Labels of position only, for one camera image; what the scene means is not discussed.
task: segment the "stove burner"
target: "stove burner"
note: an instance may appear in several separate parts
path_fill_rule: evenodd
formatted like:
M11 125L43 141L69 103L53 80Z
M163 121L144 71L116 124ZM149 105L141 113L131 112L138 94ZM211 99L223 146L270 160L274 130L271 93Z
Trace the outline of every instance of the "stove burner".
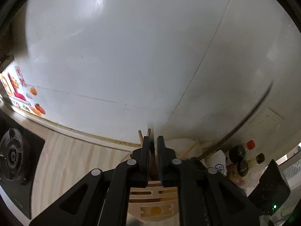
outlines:
M24 180L28 171L29 147L20 131L9 129L0 142L0 169L9 181Z

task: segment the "black bottle cap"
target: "black bottle cap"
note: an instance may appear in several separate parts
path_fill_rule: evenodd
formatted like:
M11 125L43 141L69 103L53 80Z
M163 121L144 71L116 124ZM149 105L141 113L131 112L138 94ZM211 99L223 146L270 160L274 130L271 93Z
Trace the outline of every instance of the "black bottle cap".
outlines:
M234 164L241 161L245 156L246 150L241 144L234 146L229 150L229 158Z
M240 176L246 176L249 171L249 164L245 160L237 163L237 172Z
M260 153L259 155L256 156L256 161L258 164L261 164L265 161L265 157L263 153Z

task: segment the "red bottle cap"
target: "red bottle cap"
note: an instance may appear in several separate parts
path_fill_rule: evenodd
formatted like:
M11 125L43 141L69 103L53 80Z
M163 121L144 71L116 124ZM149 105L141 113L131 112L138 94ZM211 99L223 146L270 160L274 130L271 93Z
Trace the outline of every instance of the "red bottle cap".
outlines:
M255 142L253 140L248 141L248 143L246 143L246 147L248 149L254 149L255 148Z

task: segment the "white wall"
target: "white wall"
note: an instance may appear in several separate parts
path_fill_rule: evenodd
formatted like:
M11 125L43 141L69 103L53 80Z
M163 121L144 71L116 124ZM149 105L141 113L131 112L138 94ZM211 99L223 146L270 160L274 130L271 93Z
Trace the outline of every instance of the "white wall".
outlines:
M232 142L270 152L301 126L301 36L275 0L29 0L13 27L27 85L61 125L216 141L274 79L262 110L285 123L246 125Z

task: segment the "bottle cap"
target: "bottle cap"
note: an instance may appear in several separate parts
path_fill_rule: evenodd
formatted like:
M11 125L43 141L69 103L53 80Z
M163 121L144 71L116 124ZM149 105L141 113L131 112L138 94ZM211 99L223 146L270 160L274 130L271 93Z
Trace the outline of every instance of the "bottle cap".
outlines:
M237 163L237 172L240 176L246 176L249 171L249 164L245 160Z
M264 160L265 160L265 157L264 157L263 153L260 153L259 155L256 156L256 161L257 161L258 164L263 163Z
M229 150L229 158L234 164L241 161L245 156L246 150L241 144L234 146Z
M248 143L246 143L246 147L248 149L254 149L255 148L255 142L253 140L248 141Z

